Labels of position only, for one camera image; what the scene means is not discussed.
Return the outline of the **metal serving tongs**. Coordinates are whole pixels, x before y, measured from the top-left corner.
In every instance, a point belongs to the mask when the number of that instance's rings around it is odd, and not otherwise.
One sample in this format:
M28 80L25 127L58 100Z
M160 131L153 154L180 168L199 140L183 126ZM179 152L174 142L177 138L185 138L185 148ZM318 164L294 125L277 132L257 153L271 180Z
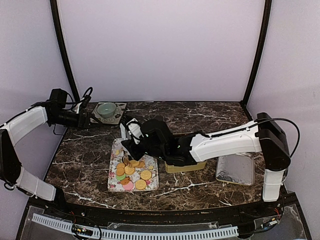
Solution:
M128 137L129 133L122 123L119 125L119 127L120 127L120 134L121 134L121 144L123 147L122 162L126 166L131 167L132 166L132 164L131 164L132 157L130 156L130 153L128 152L127 147L126 147L127 140L129 140L129 137Z

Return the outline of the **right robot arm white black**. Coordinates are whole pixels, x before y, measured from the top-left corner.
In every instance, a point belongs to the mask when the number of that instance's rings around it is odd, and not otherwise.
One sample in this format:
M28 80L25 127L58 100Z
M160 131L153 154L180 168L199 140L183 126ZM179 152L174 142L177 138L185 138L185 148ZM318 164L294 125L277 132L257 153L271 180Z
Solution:
M122 142L134 160L151 156L166 164L167 173L201 170L210 159L242 153L262 153L265 170L262 201L255 213L266 217L275 208L286 170L294 151L290 151L285 131L277 124L279 118L267 113L244 125L213 133L196 131L173 134L166 122L151 119L144 123L131 116L120 121Z

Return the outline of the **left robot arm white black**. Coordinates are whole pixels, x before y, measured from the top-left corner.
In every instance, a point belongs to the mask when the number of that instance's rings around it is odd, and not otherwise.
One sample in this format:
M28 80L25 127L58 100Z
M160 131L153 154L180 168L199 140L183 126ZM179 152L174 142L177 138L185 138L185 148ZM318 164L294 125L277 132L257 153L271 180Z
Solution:
M92 93L93 88L89 87L79 100L75 100L65 90L55 88L49 99L32 104L0 126L0 180L4 187L51 202L51 210L60 218L67 218L71 213L70 206L64 202L64 191L45 182L34 170L28 171L23 161L32 167L32 157L39 163L41 157L47 156L40 149L50 147L44 143L49 139L45 126L92 128L91 120L95 117L87 110Z

